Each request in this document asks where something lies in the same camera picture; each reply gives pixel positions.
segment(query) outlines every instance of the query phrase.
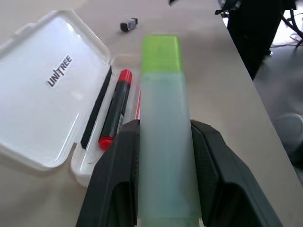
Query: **beige table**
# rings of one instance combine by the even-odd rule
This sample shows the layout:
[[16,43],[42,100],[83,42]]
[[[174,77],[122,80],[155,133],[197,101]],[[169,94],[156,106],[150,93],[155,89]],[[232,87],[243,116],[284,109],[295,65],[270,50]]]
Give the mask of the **beige table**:
[[[2,27],[6,31],[1,39],[22,23],[37,21],[39,9],[59,9],[66,1],[46,2],[45,8],[43,2],[28,0],[20,20],[10,21],[16,15],[8,12],[1,15],[6,19],[0,24],[1,31]],[[68,2],[64,7],[82,4]],[[173,7],[166,0],[91,0],[76,12],[112,55],[139,53],[146,33],[178,35],[191,118],[221,132],[227,145],[250,167],[284,226],[302,226],[302,186],[227,29],[214,15],[216,8],[215,0],[180,0]],[[130,17],[139,18],[138,28],[120,33],[119,23]],[[74,226],[85,189],[74,181],[69,166],[70,159],[53,172],[38,174],[0,157],[0,225]]]

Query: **red marker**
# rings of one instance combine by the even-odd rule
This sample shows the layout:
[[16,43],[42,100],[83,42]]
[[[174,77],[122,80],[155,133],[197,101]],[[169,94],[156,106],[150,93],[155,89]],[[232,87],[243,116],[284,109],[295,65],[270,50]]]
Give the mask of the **red marker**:
[[112,143],[122,125],[132,76],[130,70],[122,70],[120,73],[99,138],[99,147],[103,152]]

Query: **plastic case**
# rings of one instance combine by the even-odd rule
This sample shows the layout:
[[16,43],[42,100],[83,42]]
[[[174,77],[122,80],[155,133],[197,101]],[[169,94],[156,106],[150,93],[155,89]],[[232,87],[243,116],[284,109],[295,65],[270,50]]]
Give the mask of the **plastic case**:
[[[123,123],[136,116],[139,63],[140,57],[131,55],[111,60],[109,49],[72,11],[54,11],[25,25],[0,46],[0,153],[47,171],[74,150],[71,170],[87,186],[102,155],[98,137],[124,68],[133,72],[133,80]],[[92,131],[87,132],[100,100]]]

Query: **red marker cap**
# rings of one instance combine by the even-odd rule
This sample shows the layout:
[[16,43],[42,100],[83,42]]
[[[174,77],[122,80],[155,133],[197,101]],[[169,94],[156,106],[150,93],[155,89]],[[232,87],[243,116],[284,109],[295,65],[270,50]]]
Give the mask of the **red marker cap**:
[[131,84],[132,83],[132,77],[133,77],[133,74],[130,70],[122,70],[121,73],[120,73],[118,82],[119,81],[126,81],[129,84]]
[[113,142],[113,138],[106,136],[106,137],[101,137],[99,139],[99,147],[100,149],[105,152],[106,149],[109,147],[109,145]]

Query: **green cap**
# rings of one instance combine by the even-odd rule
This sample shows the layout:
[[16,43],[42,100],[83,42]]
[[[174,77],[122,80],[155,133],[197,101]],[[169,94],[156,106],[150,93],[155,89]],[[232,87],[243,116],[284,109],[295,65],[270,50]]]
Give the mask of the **green cap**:
[[148,35],[142,46],[142,73],[182,72],[181,46],[174,35]]

